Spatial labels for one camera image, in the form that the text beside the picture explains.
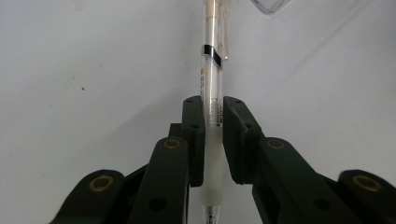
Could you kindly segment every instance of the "pen tip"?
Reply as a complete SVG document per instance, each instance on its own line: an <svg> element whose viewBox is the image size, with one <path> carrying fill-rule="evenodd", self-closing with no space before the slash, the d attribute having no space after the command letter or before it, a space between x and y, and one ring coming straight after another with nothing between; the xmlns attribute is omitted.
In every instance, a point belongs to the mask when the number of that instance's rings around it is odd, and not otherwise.
<svg viewBox="0 0 396 224"><path fill-rule="evenodd" d="M219 222L219 206L204 206L204 223L205 224L218 224Z"/></svg>

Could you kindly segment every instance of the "white pen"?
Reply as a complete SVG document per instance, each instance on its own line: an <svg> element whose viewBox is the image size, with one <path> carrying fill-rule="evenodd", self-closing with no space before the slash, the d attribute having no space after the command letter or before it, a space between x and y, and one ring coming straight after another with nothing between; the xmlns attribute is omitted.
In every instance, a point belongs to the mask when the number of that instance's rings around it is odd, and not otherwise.
<svg viewBox="0 0 396 224"><path fill-rule="evenodd" d="M222 62L228 59L230 0L204 0L201 99L205 117L204 184L200 188L205 224L219 221L222 198Z"/></svg>

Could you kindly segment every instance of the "white surface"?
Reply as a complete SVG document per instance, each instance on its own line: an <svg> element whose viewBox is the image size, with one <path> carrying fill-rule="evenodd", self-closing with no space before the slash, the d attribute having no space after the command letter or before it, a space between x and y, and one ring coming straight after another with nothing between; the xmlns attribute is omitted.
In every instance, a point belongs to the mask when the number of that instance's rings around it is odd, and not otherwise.
<svg viewBox="0 0 396 224"><path fill-rule="evenodd" d="M0 223L48 223L84 175L149 160L199 94L201 11L1 1ZM396 185L395 11L394 0L295 0L269 17L234 0L224 93L319 173L359 168ZM250 186L223 182L221 223L260 223ZM198 189L190 208L202 223Z"/></svg>

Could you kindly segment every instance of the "black band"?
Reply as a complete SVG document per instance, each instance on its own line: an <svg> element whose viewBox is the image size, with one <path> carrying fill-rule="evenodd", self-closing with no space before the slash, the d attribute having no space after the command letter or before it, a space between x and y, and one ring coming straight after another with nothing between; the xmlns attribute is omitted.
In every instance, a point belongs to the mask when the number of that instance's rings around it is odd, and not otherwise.
<svg viewBox="0 0 396 224"><path fill-rule="evenodd" d="M218 65L218 67L221 69L221 58L216 52L215 48L210 45L203 45L202 46L202 55L208 55L210 56L215 63Z"/></svg>

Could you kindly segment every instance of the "brass screw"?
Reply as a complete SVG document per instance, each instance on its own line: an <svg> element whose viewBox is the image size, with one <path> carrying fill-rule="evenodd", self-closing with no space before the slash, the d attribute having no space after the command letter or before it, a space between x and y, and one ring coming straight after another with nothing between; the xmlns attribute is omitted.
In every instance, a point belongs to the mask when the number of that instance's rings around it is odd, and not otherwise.
<svg viewBox="0 0 396 224"><path fill-rule="evenodd" d="M274 148L274 149L281 149L285 146L283 142L277 141L277 140L269 140L267 142L267 146Z"/></svg>
<svg viewBox="0 0 396 224"><path fill-rule="evenodd" d="M176 139L169 139L163 143L163 146L168 149L174 149L181 146L181 143Z"/></svg>
<svg viewBox="0 0 396 224"><path fill-rule="evenodd" d="M376 180L366 175L354 175L352 180L359 187L371 192L379 192L382 190L382 186Z"/></svg>
<svg viewBox="0 0 396 224"><path fill-rule="evenodd" d="M109 189L114 183L113 176L99 175L90 182L89 188L93 192L101 192Z"/></svg>

